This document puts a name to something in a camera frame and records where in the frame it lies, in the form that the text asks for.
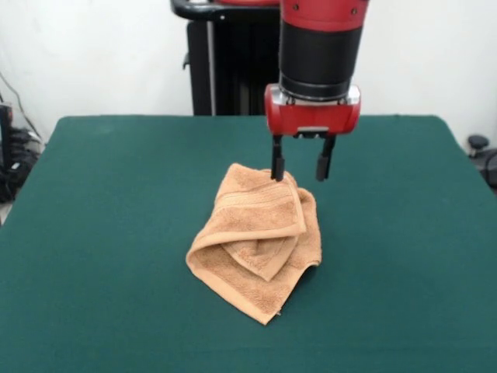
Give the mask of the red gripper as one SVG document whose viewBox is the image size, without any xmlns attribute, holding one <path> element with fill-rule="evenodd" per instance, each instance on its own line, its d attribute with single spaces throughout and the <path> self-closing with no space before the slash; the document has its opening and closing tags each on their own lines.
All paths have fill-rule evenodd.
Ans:
<svg viewBox="0 0 497 373">
<path fill-rule="evenodd" d="M 361 95 L 359 87 L 351 85 L 345 97 L 327 102 L 313 102 L 288 96 L 277 84 L 270 84 L 265 91 L 267 125 L 272 139 L 271 179 L 281 182 L 284 178 L 282 136 L 298 137 L 308 133 L 325 137 L 348 134 L 353 131 L 360 116 Z M 318 156 L 316 179 L 328 179 L 336 136 L 325 139 Z"/>
</svg>

